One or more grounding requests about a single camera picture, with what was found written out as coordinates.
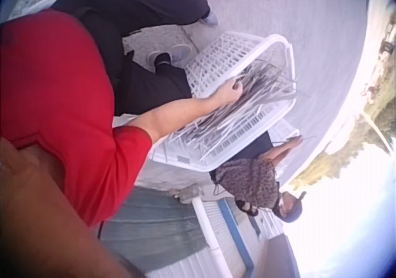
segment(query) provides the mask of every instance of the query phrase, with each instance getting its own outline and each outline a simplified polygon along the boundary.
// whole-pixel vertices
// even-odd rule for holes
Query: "patterned shirt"
[[[235,200],[272,209],[279,198],[275,167],[271,160],[237,159],[216,169],[216,183],[231,193]]]

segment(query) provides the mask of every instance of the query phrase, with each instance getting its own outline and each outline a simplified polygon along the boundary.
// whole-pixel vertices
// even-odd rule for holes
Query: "vegetation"
[[[367,104],[364,111],[381,130],[387,141],[395,136],[395,66],[394,55],[384,65],[384,76],[377,81],[375,101]],[[387,151],[384,143],[375,130],[360,116],[356,120],[350,138],[345,146],[338,152],[328,155],[321,152],[312,163],[300,173],[290,185],[293,189],[314,185],[323,176],[339,178],[340,170],[349,165],[352,158],[358,156],[364,143],[375,144]]]

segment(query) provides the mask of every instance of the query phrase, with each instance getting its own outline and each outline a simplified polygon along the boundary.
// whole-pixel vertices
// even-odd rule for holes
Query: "red shirt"
[[[139,128],[111,128],[113,90],[92,37],[52,10],[8,22],[1,35],[1,135],[62,161],[64,194],[87,225],[112,216],[152,142]]]

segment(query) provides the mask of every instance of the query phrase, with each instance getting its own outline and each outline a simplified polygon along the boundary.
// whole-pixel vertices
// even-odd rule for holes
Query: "sky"
[[[308,190],[300,219],[284,226],[302,278],[384,275],[395,259],[395,165],[366,145],[339,179]]]

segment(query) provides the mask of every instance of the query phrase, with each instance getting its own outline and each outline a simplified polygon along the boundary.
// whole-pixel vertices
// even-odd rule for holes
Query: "sneaker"
[[[178,44],[168,50],[172,64],[178,64],[190,56],[192,48],[187,44]]]
[[[162,52],[162,51],[159,51],[159,50],[154,51],[154,52],[151,52],[151,53],[147,56],[147,64],[148,64],[148,66],[150,66],[150,67],[154,66],[155,59],[156,59],[157,56],[158,56],[159,54],[161,54],[161,53],[163,53],[163,52]]]
[[[213,12],[210,12],[208,17],[200,19],[200,21],[209,27],[215,27],[218,25],[218,18]]]

